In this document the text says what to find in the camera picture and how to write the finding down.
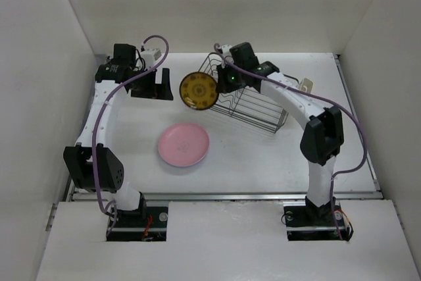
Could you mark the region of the pink plate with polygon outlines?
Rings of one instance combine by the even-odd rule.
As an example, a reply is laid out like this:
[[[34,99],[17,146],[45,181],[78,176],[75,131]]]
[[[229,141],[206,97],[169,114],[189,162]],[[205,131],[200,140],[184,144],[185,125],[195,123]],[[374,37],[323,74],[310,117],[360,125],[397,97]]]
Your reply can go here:
[[[160,136],[157,150],[161,159],[175,167],[189,167],[202,161],[210,147],[207,131],[195,123],[169,126]]]

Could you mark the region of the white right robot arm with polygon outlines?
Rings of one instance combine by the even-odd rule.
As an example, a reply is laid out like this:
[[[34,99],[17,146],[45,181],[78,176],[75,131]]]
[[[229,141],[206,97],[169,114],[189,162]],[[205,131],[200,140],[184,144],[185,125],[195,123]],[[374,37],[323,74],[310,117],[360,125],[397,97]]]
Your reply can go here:
[[[217,75],[199,71],[185,75],[179,86],[183,103],[204,111],[220,94],[246,87],[277,102],[303,129],[299,147],[309,164],[305,217],[312,224],[320,224],[334,210],[334,165],[344,142],[341,110],[337,105],[321,106],[315,95],[296,88],[276,65],[260,62],[248,42],[215,45],[214,49],[222,59],[216,67]]]

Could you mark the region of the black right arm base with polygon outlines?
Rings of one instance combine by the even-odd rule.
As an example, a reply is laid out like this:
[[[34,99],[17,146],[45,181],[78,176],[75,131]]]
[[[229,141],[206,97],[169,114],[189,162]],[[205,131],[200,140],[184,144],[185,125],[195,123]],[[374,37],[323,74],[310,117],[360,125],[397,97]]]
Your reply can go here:
[[[306,205],[285,204],[282,222],[285,224],[289,242],[307,241],[345,241],[353,237],[354,229],[347,216],[341,210],[340,204],[317,217],[312,215]]]

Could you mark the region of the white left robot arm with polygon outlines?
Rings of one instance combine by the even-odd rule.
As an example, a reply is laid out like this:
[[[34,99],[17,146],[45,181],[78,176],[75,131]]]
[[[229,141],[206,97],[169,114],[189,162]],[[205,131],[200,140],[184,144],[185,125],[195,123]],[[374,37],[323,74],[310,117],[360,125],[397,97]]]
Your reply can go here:
[[[106,215],[124,211],[132,226],[146,221],[147,209],[142,206],[142,193],[124,179],[124,166],[111,149],[112,135],[127,97],[173,100],[169,69],[164,68],[161,82],[156,81],[168,54],[168,50],[116,43],[112,56],[95,73],[93,100],[83,130],[63,152],[74,185],[95,193]]]

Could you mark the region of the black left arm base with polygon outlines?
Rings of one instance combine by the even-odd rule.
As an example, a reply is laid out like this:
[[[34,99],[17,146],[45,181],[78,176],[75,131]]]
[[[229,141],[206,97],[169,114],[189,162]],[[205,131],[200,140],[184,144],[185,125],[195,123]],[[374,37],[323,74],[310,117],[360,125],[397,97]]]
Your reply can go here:
[[[108,242],[165,242],[169,218],[168,205],[152,203],[141,196],[139,206],[133,211],[116,211],[109,219],[106,240]]]

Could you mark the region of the yellow patterned small plate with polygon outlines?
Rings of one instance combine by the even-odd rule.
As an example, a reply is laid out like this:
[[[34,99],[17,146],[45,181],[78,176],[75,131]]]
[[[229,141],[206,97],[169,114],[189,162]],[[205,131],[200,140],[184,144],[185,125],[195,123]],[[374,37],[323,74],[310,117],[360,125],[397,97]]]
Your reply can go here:
[[[217,82],[204,72],[192,72],[186,75],[179,87],[180,98],[190,109],[205,111],[213,107],[219,98]]]

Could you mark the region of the grey wire dish rack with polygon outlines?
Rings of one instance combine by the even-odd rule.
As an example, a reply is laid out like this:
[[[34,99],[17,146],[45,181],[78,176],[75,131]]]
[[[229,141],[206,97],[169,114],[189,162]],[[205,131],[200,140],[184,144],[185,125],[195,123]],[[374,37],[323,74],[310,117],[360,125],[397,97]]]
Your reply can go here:
[[[273,134],[284,126],[288,118],[287,111],[281,106],[248,87],[220,93],[218,101],[210,109]]]

